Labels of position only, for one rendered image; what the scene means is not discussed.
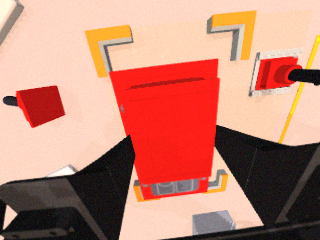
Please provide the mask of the white flat bar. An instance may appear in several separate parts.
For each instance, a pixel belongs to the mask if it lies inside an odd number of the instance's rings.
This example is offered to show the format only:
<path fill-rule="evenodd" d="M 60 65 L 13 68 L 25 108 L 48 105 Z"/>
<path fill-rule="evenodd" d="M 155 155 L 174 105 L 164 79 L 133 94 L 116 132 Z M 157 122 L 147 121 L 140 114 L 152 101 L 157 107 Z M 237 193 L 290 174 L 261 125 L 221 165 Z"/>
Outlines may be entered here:
<path fill-rule="evenodd" d="M 46 176 L 61 176 L 61 175 L 69 175 L 69 174 L 74 174 L 76 173 L 78 170 L 72 165 L 72 164 L 68 164 L 60 169 L 58 169 L 57 171 L 51 173 L 51 174 L 47 174 Z"/>

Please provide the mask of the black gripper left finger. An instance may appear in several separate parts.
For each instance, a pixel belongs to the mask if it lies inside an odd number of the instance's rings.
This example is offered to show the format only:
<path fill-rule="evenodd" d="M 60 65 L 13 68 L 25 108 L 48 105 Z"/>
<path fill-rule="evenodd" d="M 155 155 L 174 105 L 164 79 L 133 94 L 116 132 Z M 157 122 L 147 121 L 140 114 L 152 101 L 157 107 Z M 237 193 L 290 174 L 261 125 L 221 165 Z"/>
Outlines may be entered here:
<path fill-rule="evenodd" d="M 130 134 L 74 174 L 17 179 L 0 185 L 15 213 L 76 208 L 100 240 L 119 240 L 135 162 Z"/>

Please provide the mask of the yellow rectangular frame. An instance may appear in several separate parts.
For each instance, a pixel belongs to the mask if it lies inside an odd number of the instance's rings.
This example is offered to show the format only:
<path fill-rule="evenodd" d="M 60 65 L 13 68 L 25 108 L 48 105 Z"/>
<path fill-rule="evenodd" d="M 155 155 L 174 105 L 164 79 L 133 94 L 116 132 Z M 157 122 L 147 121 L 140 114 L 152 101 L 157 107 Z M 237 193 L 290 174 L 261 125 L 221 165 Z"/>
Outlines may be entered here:
<path fill-rule="evenodd" d="M 310 69 L 310 67 L 312 66 L 312 63 L 313 63 L 313 59 L 314 59 L 314 56 L 315 56 L 315 54 L 316 54 L 316 52 L 317 52 L 317 48 L 318 48 L 318 45 L 319 45 L 319 43 L 320 43 L 320 35 L 317 35 L 316 36 L 316 39 L 314 40 L 314 45 L 313 45 L 313 48 L 312 48 L 312 50 L 311 50 L 311 54 L 310 54 L 310 57 L 309 57 L 309 59 L 308 59 L 308 62 L 307 62 L 307 64 L 306 64 L 306 69 Z M 292 119 L 292 116 L 293 116 L 293 114 L 294 114 L 294 109 L 295 109 L 295 106 L 297 105 L 297 103 L 298 103 L 298 100 L 299 100 L 299 98 L 300 98 L 300 95 L 301 95 L 301 93 L 302 93 L 302 88 L 303 88 L 303 86 L 304 86 L 304 83 L 303 82 L 301 82 L 300 83 L 300 85 L 299 85 L 299 88 L 298 88 L 298 90 L 297 90 L 297 93 L 296 93 L 296 95 L 295 95 L 295 98 L 294 98 L 294 103 L 293 103 L 293 105 L 292 105 L 292 107 L 291 107 L 291 109 L 290 109 L 290 112 L 289 112 L 289 115 L 288 115 L 288 117 L 287 117 L 287 120 L 286 120 L 286 122 L 285 122 L 285 125 L 284 125 L 284 130 L 283 130 L 283 132 L 282 132 L 282 135 L 281 135 L 281 137 L 280 137 L 280 139 L 279 139 L 279 143 L 282 143 L 283 142 L 283 137 L 284 137 L 284 135 L 285 135 L 285 133 L 286 133 L 286 131 L 287 131 L 287 128 L 288 128 L 288 126 L 289 126 L 289 123 L 290 123 L 290 121 L 291 121 L 291 119 Z"/>

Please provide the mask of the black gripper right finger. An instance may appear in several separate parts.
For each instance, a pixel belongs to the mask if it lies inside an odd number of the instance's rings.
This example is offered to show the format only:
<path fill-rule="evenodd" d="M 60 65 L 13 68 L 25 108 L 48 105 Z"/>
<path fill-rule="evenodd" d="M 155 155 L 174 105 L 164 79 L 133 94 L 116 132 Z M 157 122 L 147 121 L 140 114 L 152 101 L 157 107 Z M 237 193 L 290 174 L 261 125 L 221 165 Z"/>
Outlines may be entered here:
<path fill-rule="evenodd" d="M 216 124 L 215 148 L 263 225 L 286 214 L 320 165 L 320 142 L 286 145 Z"/>

